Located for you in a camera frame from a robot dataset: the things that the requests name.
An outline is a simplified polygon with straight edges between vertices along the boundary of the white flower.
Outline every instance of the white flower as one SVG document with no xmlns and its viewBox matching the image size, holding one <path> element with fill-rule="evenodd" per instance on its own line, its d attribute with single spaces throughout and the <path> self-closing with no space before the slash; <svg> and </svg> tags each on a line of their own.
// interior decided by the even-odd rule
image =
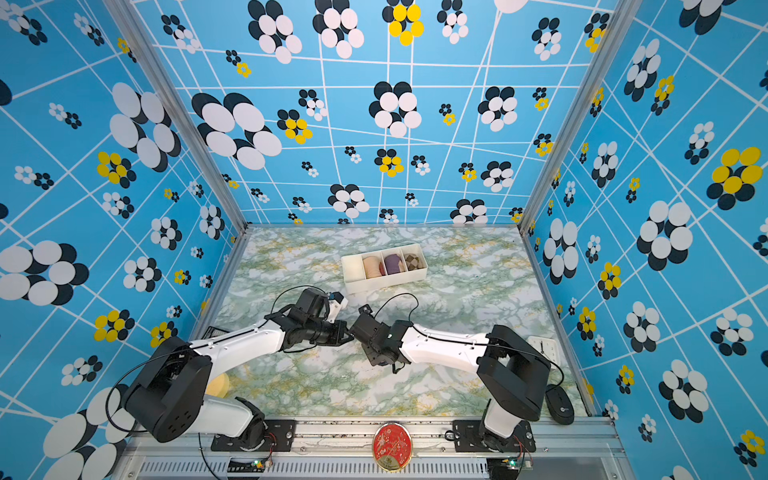
<svg viewBox="0 0 768 480">
<path fill-rule="evenodd" d="M 613 400 L 608 400 L 608 403 L 605 404 L 605 411 L 608 412 L 608 416 L 611 417 L 611 420 L 619 419 L 619 406 L 616 405 Z"/>
<path fill-rule="evenodd" d="M 656 433 L 656 420 L 652 419 L 647 413 L 643 417 L 643 427 L 647 432 Z"/>
<path fill-rule="evenodd" d="M 419 175 L 426 175 L 429 173 L 429 164 L 427 162 L 418 162 L 416 164 L 416 173 Z"/>
</svg>

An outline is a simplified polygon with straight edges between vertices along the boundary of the purple yarn roll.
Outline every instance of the purple yarn roll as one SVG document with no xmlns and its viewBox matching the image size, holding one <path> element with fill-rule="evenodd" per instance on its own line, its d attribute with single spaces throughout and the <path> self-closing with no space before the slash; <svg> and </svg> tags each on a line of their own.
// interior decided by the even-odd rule
<svg viewBox="0 0 768 480">
<path fill-rule="evenodd" d="M 384 267 L 386 267 L 387 275 L 392 275 L 393 273 L 400 273 L 405 271 L 402 265 L 402 261 L 400 260 L 400 255 L 393 253 L 392 255 L 388 255 L 384 259 Z"/>
</svg>

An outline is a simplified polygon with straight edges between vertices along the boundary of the white organizer tray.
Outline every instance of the white organizer tray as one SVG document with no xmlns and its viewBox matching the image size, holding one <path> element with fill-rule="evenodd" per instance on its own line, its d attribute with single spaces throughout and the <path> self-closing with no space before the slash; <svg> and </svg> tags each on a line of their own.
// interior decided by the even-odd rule
<svg viewBox="0 0 768 480">
<path fill-rule="evenodd" d="M 362 259 L 368 257 L 378 257 L 380 262 L 393 253 L 400 255 L 402 264 L 406 264 L 406 255 L 413 253 L 424 263 L 424 268 L 410 270 L 392 275 L 382 275 L 375 278 L 366 278 L 366 269 L 363 268 Z M 347 255 L 341 257 L 341 267 L 344 272 L 344 284 L 347 293 L 359 293 L 369 290 L 377 290 L 385 286 L 399 285 L 400 283 L 415 282 L 424 280 L 427 277 L 426 258 L 422 248 L 418 243 L 411 243 L 402 247 L 388 248 L 385 250 L 374 250 L 373 252 L 358 253 L 357 255 Z"/>
</svg>

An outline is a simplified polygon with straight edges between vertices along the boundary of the red lid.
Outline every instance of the red lid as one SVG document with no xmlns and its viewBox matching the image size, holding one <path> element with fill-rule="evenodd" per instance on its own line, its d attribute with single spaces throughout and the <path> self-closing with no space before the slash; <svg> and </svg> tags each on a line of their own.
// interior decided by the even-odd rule
<svg viewBox="0 0 768 480">
<path fill-rule="evenodd" d="M 386 423 L 373 437 L 373 458 L 388 472 L 405 468 L 413 455 L 413 441 L 399 423 Z"/>
</svg>

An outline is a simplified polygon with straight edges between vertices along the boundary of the metal vent grille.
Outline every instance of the metal vent grille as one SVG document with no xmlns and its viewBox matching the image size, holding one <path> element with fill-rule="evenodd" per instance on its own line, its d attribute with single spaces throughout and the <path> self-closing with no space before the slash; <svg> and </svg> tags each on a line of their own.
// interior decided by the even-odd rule
<svg viewBox="0 0 768 480">
<path fill-rule="evenodd" d="M 227 463 L 209 460 L 213 471 L 222 478 L 240 476 L 261 478 L 378 478 L 396 475 L 407 478 L 487 478 L 484 458 L 414 458 L 403 470 L 388 473 L 370 458 L 302 457 L 276 458 L 274 466 L 264 473 L 230 473 Z M 147 460 L 142 464 L 139 478 L 211 478 L 202 460 L 185 461 L 173 457 Z"/>
</svg>

